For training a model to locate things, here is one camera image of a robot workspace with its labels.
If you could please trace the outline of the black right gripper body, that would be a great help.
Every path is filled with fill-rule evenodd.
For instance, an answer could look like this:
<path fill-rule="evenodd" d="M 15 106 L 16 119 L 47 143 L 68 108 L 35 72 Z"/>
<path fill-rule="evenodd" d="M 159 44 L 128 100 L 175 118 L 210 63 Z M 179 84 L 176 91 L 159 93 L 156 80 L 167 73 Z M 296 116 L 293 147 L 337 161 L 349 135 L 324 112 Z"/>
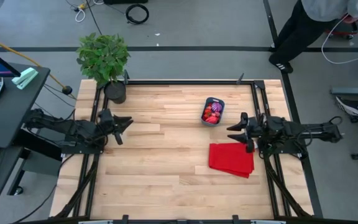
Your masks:
<path fill-rule="evenodd" d="M 255 144 L 253 138 L 262 135 L 262 125 L 258 116 L 249 117 L 247 113 L 241 113 L 241 125 L 244 130 L 243 142 L 246 145 L 246 152 L 254 152 Z"/>

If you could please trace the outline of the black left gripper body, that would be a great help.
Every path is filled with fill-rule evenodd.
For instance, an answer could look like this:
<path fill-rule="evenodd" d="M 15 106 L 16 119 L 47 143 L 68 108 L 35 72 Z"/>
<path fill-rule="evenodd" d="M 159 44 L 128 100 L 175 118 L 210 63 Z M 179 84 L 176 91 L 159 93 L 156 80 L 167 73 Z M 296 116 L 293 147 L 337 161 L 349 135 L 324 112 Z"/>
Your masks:
<path fill-rule="evenodd" d="M 104 137 L 108 137 L 109 135 L 113 135 L 118 145 L 122 145 L 122 133 L 116 131 L 116 123 L 113 119 L 113 114 L 111 114 L 110 110 L 102 110 L 99 113 L 99 127 L 101 134 Z"/>

